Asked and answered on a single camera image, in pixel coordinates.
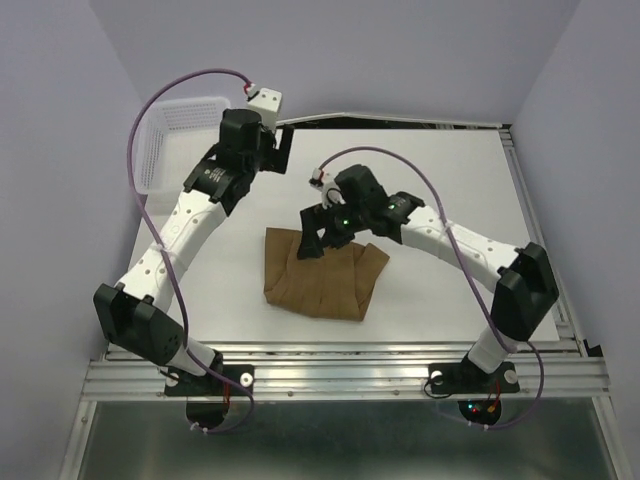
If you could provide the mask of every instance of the white table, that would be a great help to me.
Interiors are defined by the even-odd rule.
[[[185,151],[201,155],[211,134],[191,134]],[[529,235],[507,160],[496,131],[467,130],[300,130],[285,176],[261,173],[251,193],[204,244],[181,282],[191,335],[221,342],[472,342],[485,320],[462,273],[424,252],[361,233],[391,260],[375,287],[362,323],[302,317],[268,305],[264,282],[266,227],[300,228],[299,211],[318,203],[308,186],[312,169],[331,154],[357,145],[375,145],[415,162],[435,184],[449,218],[498,241],[526,245]],[[182,159],[195,164],[198,158]],[[337,173],[353,163],[368,165],[388,194],[405,190],[434,205],[426,187],[406,166],[376,153],[336,160]],[[154,198],[148,205],[154,209]],[[152,218],[161,226],[167,215]],[[151,242],[144,224],[132,262]],[[491,295],[484,295],[488,305]],[[179,323],[174,304],[169,314]],[[557,341],[551,314],[533,336]]]

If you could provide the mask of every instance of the brown cloth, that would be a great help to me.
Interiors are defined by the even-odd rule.
[[[298,260],[301,233],[267,228],[264,296],[271,305],[309,317],[363,320],[389,256],[374,245],[327,248]]]

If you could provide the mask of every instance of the white basket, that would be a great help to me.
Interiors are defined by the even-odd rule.
[[[187,175],[218,141],[222,112],[229,106],[224,97],[154,104],[140,130],[134,168],[138,192],[147,195],[181,191]]]

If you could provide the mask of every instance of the robotic arm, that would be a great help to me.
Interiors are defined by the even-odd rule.
[[[315,170],[310,184],[322,192],[322,202],[300,212],[301,260],[319,258],[325,247],[341,248],[357,232],[371,230],[460,268],[447,235],[450,229],[471,276],[494,294],[491,319],[505,345],[513,350],[518,343],[529,340],[558,299],[551,265],[540,245],[529,243],[517,248],[452,222],[444,225],[438,212],[421,199],[406,192],[388,196],[362,165],[347,168],[335,179]],[[324,230],[322,238],[319,230]],[[437,366],[442,377],[433,386],[434,393],[487,393],[497,374],[505,369],[503,362],[508,355],[492,329],[487,328],[460,364]],[[504,385],[503,391],[514,388]]]
[[[223,114],[219,142],[209,149],[184,182],[177,205],[160,236],[180,281],[194,257],[238,202],[259,171],[284,174],[293,128],[285,126],[279,149],[275,128],[282,95],[251,86],[246,109]],[[193,376],[205,371],[184,349],[184,330],[167,315],[173,297],[170,279],[153,243],[115,287],[102,284],[93,301],[102,331],[111,343],[158,366],[172,366]],[[189,350],[218,372],[222,354],[191,338]]]

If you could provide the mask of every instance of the gray wall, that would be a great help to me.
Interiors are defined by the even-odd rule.
[[[550,253],[601,342],[640,475],[640,3],[582,0],[513,128]]]
[[[127,265],[124,142],[139,99],[86,0],[0,7],[0,478],[57,478]]]
[[[141,98],[185,72],[227,66],[285,92],[288,117],[356,110],[509,123],[577,4],[91,0]],[[182,90],[234,92],[231,80]]]

